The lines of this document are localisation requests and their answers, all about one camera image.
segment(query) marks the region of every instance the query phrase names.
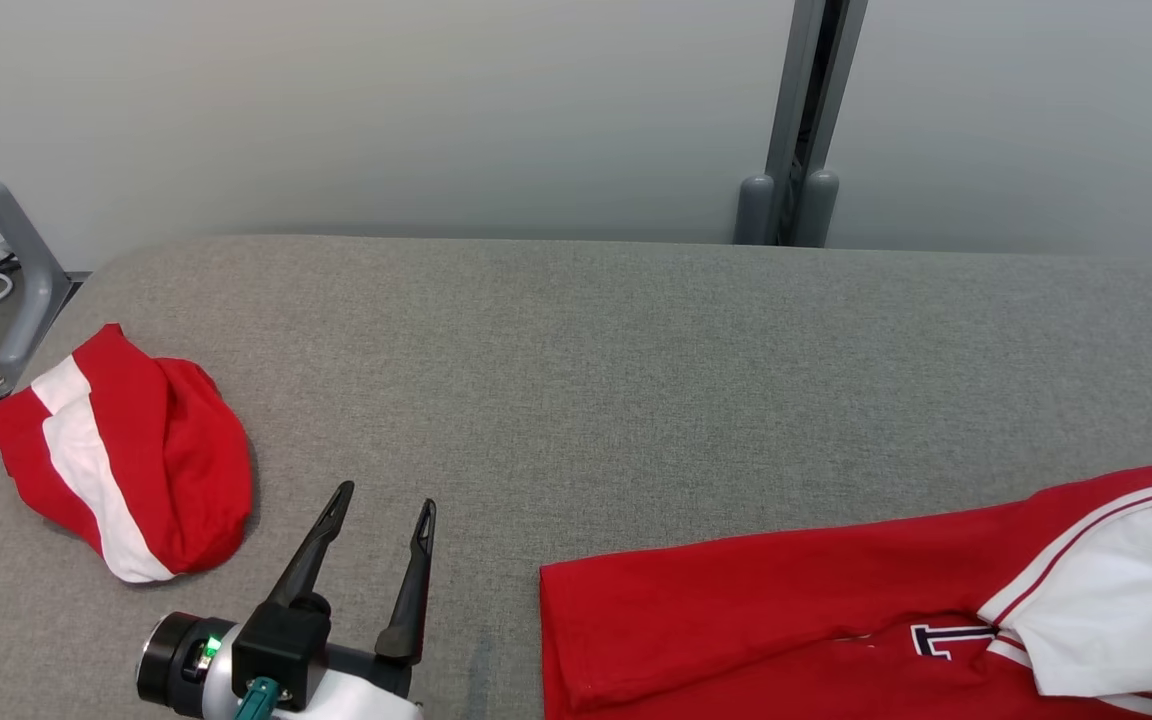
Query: red fabric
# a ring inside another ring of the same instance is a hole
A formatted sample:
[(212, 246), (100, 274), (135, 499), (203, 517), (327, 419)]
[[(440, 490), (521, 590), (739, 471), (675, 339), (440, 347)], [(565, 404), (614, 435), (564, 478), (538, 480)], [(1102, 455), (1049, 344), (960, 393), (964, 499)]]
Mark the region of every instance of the red fabric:
[(41, 437), (46, 407), (31, 391), (0, 401), (0, 452), (8, 475), (17, 479), (17, 493), (33, 511), (67, 528), (100, 552), (100, 529), (90, 507), (83, 505), (52, 468), (51, 450)]
[[(152, 555), (173, 574), (214, 568), (242, 543), (251, 511), (247, 433), (200, 366), (150, 357), (116, 324), (73, 355), (109, 470)], [(32, 388), (0, 401), (0, 448), (22, 500), (103, 552), (91, 507), (52, 465)]]
[(912, 624), (983, 624), (977, 611), (1044, 547), (1151, 487), (1142, 468), (982, 510), (545, 566), (545, 717), (1139, 717), (1041, 698), (984, 643), (946, 662), (909, 638)]

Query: red stripe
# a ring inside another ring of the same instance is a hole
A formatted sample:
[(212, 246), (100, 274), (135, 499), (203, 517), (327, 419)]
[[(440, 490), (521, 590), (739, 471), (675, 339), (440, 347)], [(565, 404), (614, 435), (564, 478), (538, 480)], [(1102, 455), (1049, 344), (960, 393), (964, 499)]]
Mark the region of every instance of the red stripe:
[(1069, 548), (1074, 547), (1074, 544), (1077, 543), (1079, 539), (1082, 539), (1082, 537), (1087, 533), (1087, 530), (1091, 530), (1092, 528), (1100, 525), (1106, 520), (1114, 518), (1115, 515), (1123, 514), (1124, 510), (1130, 510), (1135, 506), (1143, 505), (1146, 502), (1152, 502), (1152, 497), (1146, 497), (1143, 498), (1143, 500), (1130, 502), (1128, 505), (1124, 505), (1123, 507), (1116, 507), (1116, 509), (1114, 510), (1106, 511), (1106, 514), (1101, 515), (1100, 518), (1093, 520), (1092, 524), (1089, 524), (1087, 526), (1079, 530), (1079, 532), (1076, 536), (1074, 536), (1074, 538), (1070, 538), (1069, 543), (1064, 544), (1064, 547), (1060, 548), (1060, 552), (1056, 553), (1056, 556), (1053, 558), (1052, 561), (1047, 563), (1047, 568), (1043, 569), (1043, 575), (1039, 575), (1038, 579), (1034, 579), (1034, 582), (1030, 584), (1029, 588), (1025, 588), (1025, 592), (1020, 593), (1020, 597), (1016, 598), (1016, 600), (1011, 601), (1011, 605), (1007, 606), (1005, 611), (998, 614), (996, 619), (993, 620), (993, 624), (995, 626), (1002, 624), (1002, 621), (1007, 619), (1007, 615), (1009, 615), (1011, 611), (1015, 611), (1016, 606), (1018, 606), (1021, 601), (1024, 601), (1025, 598), (1030, 597), (1030, 594), (1032, 594), (1038, 589), (1038, 585), (1043, 584), (1044, 579), (1047, 579), (1047, 575), (1051, 575), (1052, 569), (1056, 568), (1056, 563), (1060, 562), (1061, 556), (1063, 556), (1066, 552), (1069, 552)]
[(1023, 646), (1023, 644), (1020, 644), (1020, 641), (1014, 641), (1014, 639), (1007, 637), (1007, 635), (1002, 635), (1002, 634), (995, 635), (995, 638), (993, 638), (993, 639), (1001, 641), (1001, 642), (1005, 642), (1007, 644), (1010, 644), (1010, 646), (1015, 647), (1016, 650), (1025, 650), (1025, 646)]

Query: metal frame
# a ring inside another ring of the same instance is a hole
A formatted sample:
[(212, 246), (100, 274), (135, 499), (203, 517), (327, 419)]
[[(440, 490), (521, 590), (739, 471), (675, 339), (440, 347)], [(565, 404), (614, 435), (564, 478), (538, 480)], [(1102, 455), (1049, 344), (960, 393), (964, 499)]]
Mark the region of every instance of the metal frame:
[(826, 0), (796, 0), (790, 38), (785, 47), (781, 90), (772, 119), (772, 141), (765, 172), (741, 183), (736, 204), (736, 245), (775, 245), (778, 211), (790, 192), (794, 142), (803, 118), (812, 58), (820, 35)]
[(29, 222), (24, 210), (0, 182), (0, 234), (20, 260), (24, 275), (23, 296), (17, 316), (0, 347), (0, 397), (8, 395), (24, 372), (41, 336), (60, 314), (73, 282), (60, 268), (47, 243)]
[(795, 247), (824, 247), (829, 234), (833, 204), (838, 199), (838, 174), (824, 167), (838, 123), (838, 108), (861, 39), (861, 21), (865, 17), (869, 0), (846, 0), (838, 22), (838, 39), (831, 52), (829, 67), (820, 91), (820, 104), (813, 123), (812, 142), (808, 145), (803, 185), (796, 197), (790, 219), (788, 243)]

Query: gray fabric surface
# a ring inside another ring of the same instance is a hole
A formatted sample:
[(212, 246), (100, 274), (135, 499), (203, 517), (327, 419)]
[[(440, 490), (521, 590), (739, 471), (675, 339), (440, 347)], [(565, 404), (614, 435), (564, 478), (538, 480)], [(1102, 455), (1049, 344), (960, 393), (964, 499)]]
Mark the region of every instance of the gray fabric surface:
[(259, 510), (228, 564), (128, 588), (0, 464), (0, 717), (172, 717), (134, 692), (147, 630), (168, 611), (247, 617), (340, 480), (358, 488), (319, 583), (334, 642), (370, 647), (433, 497), (412, 697), (431, 719), (513, 720), (540, 715), (539, 564), (1152, 464), (1138, 263), (212, 240), (96, 273), (28, 377), (103, 323), (215, 378)]

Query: white sleeve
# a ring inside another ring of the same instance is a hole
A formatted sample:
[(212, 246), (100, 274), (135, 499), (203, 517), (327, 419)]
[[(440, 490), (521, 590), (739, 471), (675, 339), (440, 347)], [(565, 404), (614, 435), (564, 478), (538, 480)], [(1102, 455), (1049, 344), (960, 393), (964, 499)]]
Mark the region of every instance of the white sleeve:
[(1039, 694), (1152, 692), (1152, 506), (1089, 529), (1002, 626)]

